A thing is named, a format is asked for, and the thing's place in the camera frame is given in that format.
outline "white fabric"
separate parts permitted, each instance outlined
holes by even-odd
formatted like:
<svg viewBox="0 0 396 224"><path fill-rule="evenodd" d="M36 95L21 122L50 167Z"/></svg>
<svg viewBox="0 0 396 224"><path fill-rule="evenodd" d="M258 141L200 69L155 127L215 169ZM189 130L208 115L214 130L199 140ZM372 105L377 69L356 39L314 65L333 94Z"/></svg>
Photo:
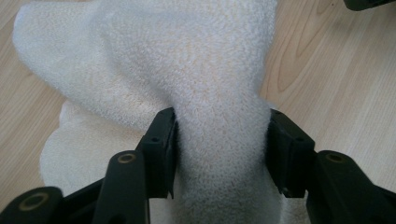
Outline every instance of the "white fabric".
<svg viewBox="0 0 396 224"><path fill-rule="evenodd" d="M276 0L33 2L13 41L60 91L60 128L41 156L65 194L103 177L155 114L176 110L176 198L151 203L152 223L301 223L263 167L270 113L258 95Z"/></svg>

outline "wood grain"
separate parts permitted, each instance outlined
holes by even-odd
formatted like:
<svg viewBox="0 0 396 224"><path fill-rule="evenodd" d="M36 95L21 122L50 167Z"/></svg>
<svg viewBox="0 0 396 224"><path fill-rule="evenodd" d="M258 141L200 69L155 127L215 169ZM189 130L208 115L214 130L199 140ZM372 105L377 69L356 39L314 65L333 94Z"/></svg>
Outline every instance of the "wood grain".
<svg viewBox="0 0 396 224"><path fill-rule="evenodd" d="M12 46L27 0L0 2L0 209L42 186L41 148L64 98L22 65ZM396 191L396 5L352 12L342 1L279 0L262 96L317 142L351 156Z"/></svg>

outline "light wood floor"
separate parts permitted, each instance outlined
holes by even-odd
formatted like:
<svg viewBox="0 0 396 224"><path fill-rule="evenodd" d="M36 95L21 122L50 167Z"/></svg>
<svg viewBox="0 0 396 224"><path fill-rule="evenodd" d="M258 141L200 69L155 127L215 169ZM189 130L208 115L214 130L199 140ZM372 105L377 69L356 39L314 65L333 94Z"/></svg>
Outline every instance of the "light wood floor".
<svg viewBox="0 0 396 224"><path fill-rule="evenodd" d="M0 1L0 209L42 186L41 148L64 98L19 62L15 15L28 0ZM316 142L355 159L396 191L396 5L348 11L343 1L279 0L262 96Z"/></svg>

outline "fuzzy fabric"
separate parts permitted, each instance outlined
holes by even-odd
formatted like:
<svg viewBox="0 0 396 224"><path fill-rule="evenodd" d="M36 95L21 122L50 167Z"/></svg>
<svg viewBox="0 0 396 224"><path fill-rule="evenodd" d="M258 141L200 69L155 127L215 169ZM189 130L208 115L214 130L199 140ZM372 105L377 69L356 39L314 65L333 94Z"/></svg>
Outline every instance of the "fuzzy fabric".
<svg viewBox="0 0 396 224"><path fill-rule="evenodd" d="M176 110L176 198L152 223L300 223L263 165L270 111L258 95L276 0L33 2L13 41L21 60L65 95L41 157L65 194L133 149L155 114Z"/></svg>

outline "white terry cloth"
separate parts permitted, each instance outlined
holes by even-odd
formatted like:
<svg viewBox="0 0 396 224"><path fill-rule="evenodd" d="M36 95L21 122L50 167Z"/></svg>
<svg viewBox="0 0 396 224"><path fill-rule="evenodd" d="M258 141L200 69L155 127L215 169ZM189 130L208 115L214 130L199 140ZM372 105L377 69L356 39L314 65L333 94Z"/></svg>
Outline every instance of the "white terry cloth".
<svg viewBox="0 0 396 224"><path fill-rule="evenodd" d="M276 0L22 7L13 36L21 60L74 102L43 150L46 185L68 194L103 177L106 161L134 149L172 106L176 198L151 204L152 223L303 222L262 162L270 112L258 88L275 13Z"/></svg>

